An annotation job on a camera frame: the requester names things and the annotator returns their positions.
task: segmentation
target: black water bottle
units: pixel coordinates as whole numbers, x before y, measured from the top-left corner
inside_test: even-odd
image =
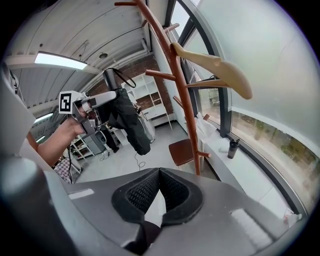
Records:
[[[239,147],[239,141],[239,138],[236,141],[234,139],[230,140],[228,158],[233,159],[235,157],[236,151]]]

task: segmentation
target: beige clothes hanger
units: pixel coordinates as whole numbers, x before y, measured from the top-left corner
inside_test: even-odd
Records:
[[[177,42],[173,42],[172,45],[178,56],[203,67],[220,79],[201,81],[189,84],[188,87],[215,86],[232,88],[244,99],[249,100],[252,98],[249,81],[236,65],[214,55],[184,50]]]

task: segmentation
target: ceiling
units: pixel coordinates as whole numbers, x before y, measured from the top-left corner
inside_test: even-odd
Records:
[[[115,6],[116,0],[58,0],[34,14],[11,43],[9,57],[34,56],[38,51],[81,60],[103,71],[144,50],[142,17],[135,6]],[[100,59],[102,53],[108,54]],[[13,69],[28,108],[57,99],[60,91],[79,91],[94,73],[34,65]],[[35,117],[55,108],[34,113]],[[50,135],[62,120],[54,114],[31,129],[35,139]]]

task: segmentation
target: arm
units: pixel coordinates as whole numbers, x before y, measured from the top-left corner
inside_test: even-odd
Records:
[[[84,131],[81,128],[81,125],[75,119],[69,117],[42,144],[37,144],[30,132],[26,138],[47,164],[53,166],[62,156],[64,150],[70,145],[71,141],[77,135],[83,133]]]

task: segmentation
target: glass wall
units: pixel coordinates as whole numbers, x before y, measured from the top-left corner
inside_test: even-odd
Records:
[[[275,167],[310,213],[320,188],[320,65],[312,48],[274,1],[191,1],[215,54],[237,65],[252,88],[250,100],[228,90],[231,132]],[[183,47],[208,53],[197,30]],[[192,66],[202,80],[212,76]],[[220,120],[218,90],[198,93],[202,114]]]
[[[201,89],[200,95],[201,113],[210,115],[210,120],[220,125],[220,101],[217,88]]]
[[[185,11],[185,9],[180,5],[180,3],[176,1],[174,5],[172,17],[171,17],[171,24],[179,23],[180,25],[173,30],[173,35],[176,38],[176,40],[178,40],[179,37],[181,36],[181,33],[184,30],[188,19],[189,19],[189,15]]]
[[[235,111],[231,132],[268,160],[312,208],[319,196],[320,162],[309,148],[272,125]]]

